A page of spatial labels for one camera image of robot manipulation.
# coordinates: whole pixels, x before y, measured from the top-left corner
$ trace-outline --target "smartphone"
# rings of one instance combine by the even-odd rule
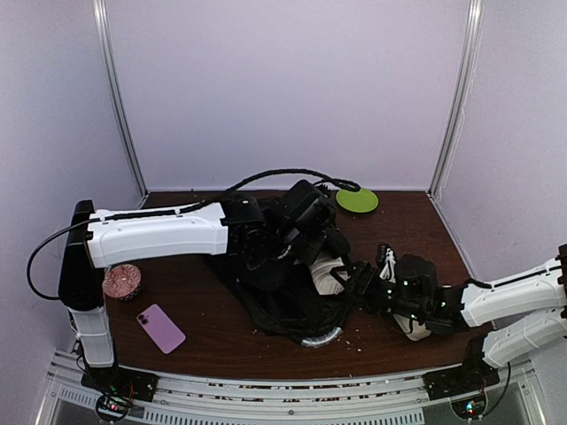
[[[136,319],[164,354],[169,354],[185,341],[185,334],[157,304],[149,306]]]

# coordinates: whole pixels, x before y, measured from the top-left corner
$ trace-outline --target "vertical metal post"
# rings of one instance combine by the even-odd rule
[[[454,92],[449,122],[447,123],[445,137],[441,146],[441,153],[439,154],[439,160],[435,167],[435,173],[429,190],[429,194],[433,200],[439,198],[439,191],[446,175],[447,166],[449,165],[448,160],[450,153],[454,146],[455,138],[458,136],[458,128],[461,125],[464,98],[470,84],[470,74],[478,49],[478,35],[480,32],[482,10],[483,0],[470,0],[469,20],[467,21],[464,45],[462,46],[461,68]]]
[[[118,128],[124,143],[126,156],[136,185],[142,198],[148,194],[148,189],[145,185],[144,177],[142,176],[142,169],[134,149],[132,142],[132,135],[128,126],[126,112],[124,111],[124,103],[122,102],[122,95],[120,93],[120,85],[118,83],[118,74],[116,72],[116,65],[114,63],[113,46],[110,37],[110,28],[108,27],[108,18],[106,16],[106,2],[105,0],[93,0],[95,9],[95,22],[97,23],[98,36],[103,50],[103,56],[106,64],[106,74],[108,76],[108,83],[110,85],[111,95],[113,99],[114,113],[118,121]]]

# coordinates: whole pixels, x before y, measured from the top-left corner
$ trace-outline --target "brown tabletop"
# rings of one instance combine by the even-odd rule
[[[257,197],[278,192],[253,192]],[[152,193],[146,208],[195,202],[197,192]],[[339,211],[337,223],[350,241],[353,260],[373,261],[377,243],[389,243],[400,257],[414,253],[432,260],[439,284],[469,277],[441,219],[424,193],[378,193],[380,206],[369,215]],[[145,259],[143,289],[133,301],[107,299],[119,362],[162,372],[226,378],[308,379],[381,375],[445,366],[462,360],[474,335],[430,336],[412,342],[392,319],[356,309],[340,340],[319,349],[256,330],[243,307],[197,256]],[[136,322],[157,303],[187,335],[163,354]]]

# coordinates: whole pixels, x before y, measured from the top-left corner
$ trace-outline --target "green plate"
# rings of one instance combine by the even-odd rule
[[[369,213],[378,207],[378,197],[368,189],[358,192],[340,190],[337,193],[337,203],[352,213]]]

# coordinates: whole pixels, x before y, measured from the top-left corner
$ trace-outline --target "dark wood surface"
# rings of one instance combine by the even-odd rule
[[[275,192],[253,192],[273,196]],[[372,261],[376,245],[387,242],[398,256],[414,253],[432,260],[440,284],[468,278],[451,238],[424,193],[378,193],[369,215],[338,213],[338,226],[353,246],[353,260]],[[195,192],[152,193],[145,207],[199,200]],[[412,342],[391,319],[354,311],[340,340],[319,349],[303,348],[283,336],[255,330],[240,304],[199,256],[137,261],[143,289],[133,301],[107,300],[119,361],[163,372],[229,378],[307,379],[380,375],[460,362],[472,332],[430,336]],[[165,355],[136,322],[157,303],[187,335]]]

